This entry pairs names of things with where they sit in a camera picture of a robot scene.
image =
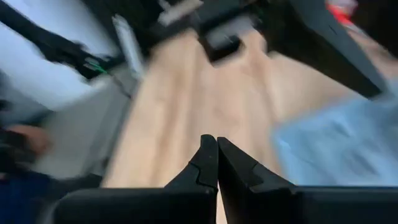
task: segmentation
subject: blue fabric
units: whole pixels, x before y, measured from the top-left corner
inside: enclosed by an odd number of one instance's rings
[[[0,224],[33,224],[49,183],[48,176],[35,172],[0,180]]]

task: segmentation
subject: person's hand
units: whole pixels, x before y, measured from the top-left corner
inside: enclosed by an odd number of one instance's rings
[[[7,130],[26,136],[30,148],[38,155],[45,153],[51,145],[47,133],[42,128],[14,125],[7,128]]]

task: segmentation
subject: wooden floor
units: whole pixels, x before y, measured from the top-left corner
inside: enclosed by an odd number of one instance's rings
[[[398,74],[378,45],[354,36],[386,76]],[[271,131],[355,94],[306,65],[265,55],[256,31],[242,39],[237,55],[214,66],[193,32],[155,49],[105,187],[163,187],[187,165],[201,134],[227,137],[283,176]],[[218,223],[225,223],[218,204]]]

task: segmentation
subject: red object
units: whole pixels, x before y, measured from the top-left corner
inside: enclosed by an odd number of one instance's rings
[[[342,23],[343,25],[352,25],[353,23],[350,21],[350,15],[347,15],[343,10],[341,10],[338,6],[328,5],[329,11],[335,16],[337,21]]]

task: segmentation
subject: black plastic part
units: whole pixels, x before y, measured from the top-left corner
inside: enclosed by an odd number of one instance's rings
[[[382,75],[324,1],[288,0],[278,9],[278,15],[270,12],[267,23],[275,19],[283,23],[263,25],[269,50],[303,62],[367,98],[387,90]]]
[[[210,62],[221,60],[235,52],[242,46],[241,39],[235,35],[226,37],[226,40],[218,45],[212,45],[206,38],[199,39],[199,42],[205,49]]]
[[[398,189],[298,187],[225,138],[219,182],[228,223],[395,223]]]
[[[228,223],[286,223],[289,187],[293,186],[266,169],[226,138],[218,138],[218,181]],[[266,187],[259,197],[251,187]]]
[[[216,223],[218,146],[209,135],[162,189],[92,189],[67,195],[55,223]]]

